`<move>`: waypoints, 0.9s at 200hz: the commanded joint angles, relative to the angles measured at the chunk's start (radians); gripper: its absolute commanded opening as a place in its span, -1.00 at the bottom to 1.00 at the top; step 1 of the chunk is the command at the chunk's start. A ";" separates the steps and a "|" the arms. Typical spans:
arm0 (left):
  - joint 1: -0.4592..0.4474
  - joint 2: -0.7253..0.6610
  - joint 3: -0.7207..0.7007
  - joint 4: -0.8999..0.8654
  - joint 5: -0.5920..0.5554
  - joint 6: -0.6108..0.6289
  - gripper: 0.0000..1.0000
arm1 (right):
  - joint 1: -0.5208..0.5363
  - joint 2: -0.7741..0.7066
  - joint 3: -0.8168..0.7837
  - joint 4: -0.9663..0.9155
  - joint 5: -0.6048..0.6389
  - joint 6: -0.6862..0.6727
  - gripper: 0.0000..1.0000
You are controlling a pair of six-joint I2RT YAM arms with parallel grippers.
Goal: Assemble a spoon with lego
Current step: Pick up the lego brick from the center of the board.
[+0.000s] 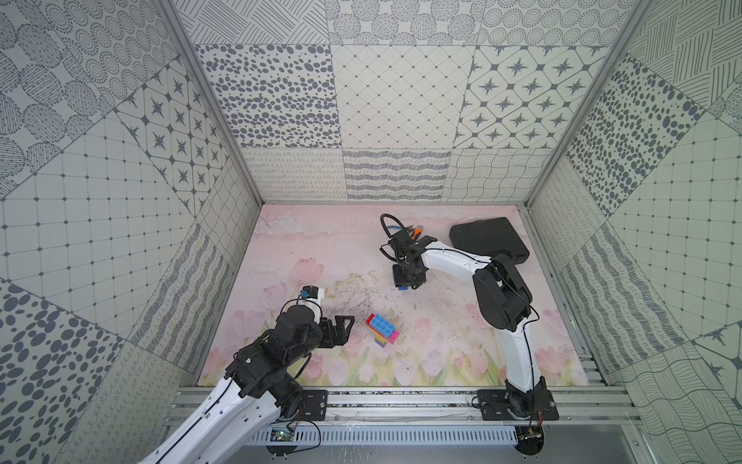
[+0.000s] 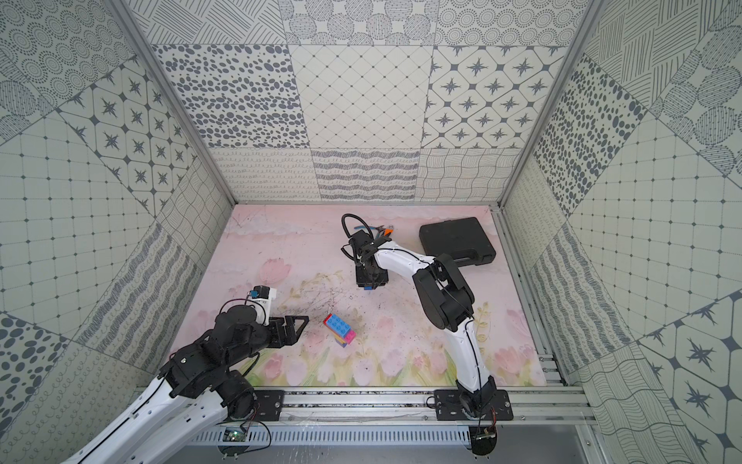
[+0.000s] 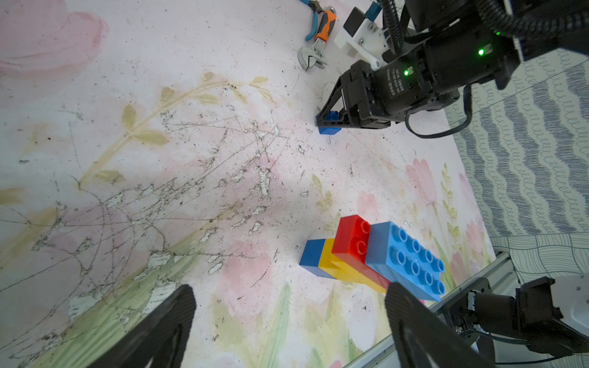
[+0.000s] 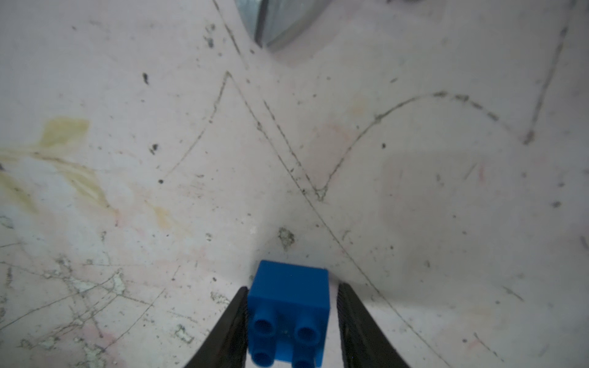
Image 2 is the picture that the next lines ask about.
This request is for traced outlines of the light blue lego brick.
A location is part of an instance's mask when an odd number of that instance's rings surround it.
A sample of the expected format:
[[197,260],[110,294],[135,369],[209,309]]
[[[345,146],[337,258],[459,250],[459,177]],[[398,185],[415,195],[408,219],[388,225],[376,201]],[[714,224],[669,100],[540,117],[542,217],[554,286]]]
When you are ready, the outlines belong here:
[[328,317],[324,320],[324,325],[339,339],[344,338],[345,334],[352,330],[351,326],[347,324],[343,319],[340,317],[329,314]]

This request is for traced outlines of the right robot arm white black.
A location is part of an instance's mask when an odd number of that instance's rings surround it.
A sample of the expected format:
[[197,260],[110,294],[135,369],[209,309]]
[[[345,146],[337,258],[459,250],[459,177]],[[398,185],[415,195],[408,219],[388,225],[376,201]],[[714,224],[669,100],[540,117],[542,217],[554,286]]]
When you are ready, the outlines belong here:
[[413,282],[423,313],[446,337],[463,408],[472,416],[482,415],[495,397],[497,384],[475,338],[475,295],[454,260],[446,254],[434,257],[409,251],[368,230],[350,234],[341,251],[354,262],[360,288],[384,286],[390,273]]

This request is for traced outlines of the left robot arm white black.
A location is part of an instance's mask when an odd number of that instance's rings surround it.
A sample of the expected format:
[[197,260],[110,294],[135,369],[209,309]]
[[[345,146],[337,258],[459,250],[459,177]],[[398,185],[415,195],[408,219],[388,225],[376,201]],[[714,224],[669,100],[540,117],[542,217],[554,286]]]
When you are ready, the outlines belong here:
[[71,463],[164,463],[200,432],[257,415],[255,388],[235,369],[266,348],[296,344],[304,315],[271,317],[257,303],[220,311],[214,327],[176,351],[145,391]]

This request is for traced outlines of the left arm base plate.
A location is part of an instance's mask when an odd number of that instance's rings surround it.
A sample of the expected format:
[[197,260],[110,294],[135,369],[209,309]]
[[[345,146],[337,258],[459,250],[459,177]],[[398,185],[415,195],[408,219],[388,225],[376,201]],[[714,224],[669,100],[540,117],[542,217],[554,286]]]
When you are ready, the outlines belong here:
[[284,390],[248,392],[229,407],[229,418],[235,421],[279,421],[285,395]]

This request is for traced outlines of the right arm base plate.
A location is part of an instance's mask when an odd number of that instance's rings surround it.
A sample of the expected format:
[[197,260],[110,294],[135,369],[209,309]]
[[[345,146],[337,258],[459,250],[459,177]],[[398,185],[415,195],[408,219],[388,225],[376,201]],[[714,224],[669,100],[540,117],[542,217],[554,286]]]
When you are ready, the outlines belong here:
[[512,421],[514,413],[508,393],[467,394],[458,390],[435,390],[434,409],[438,421]]

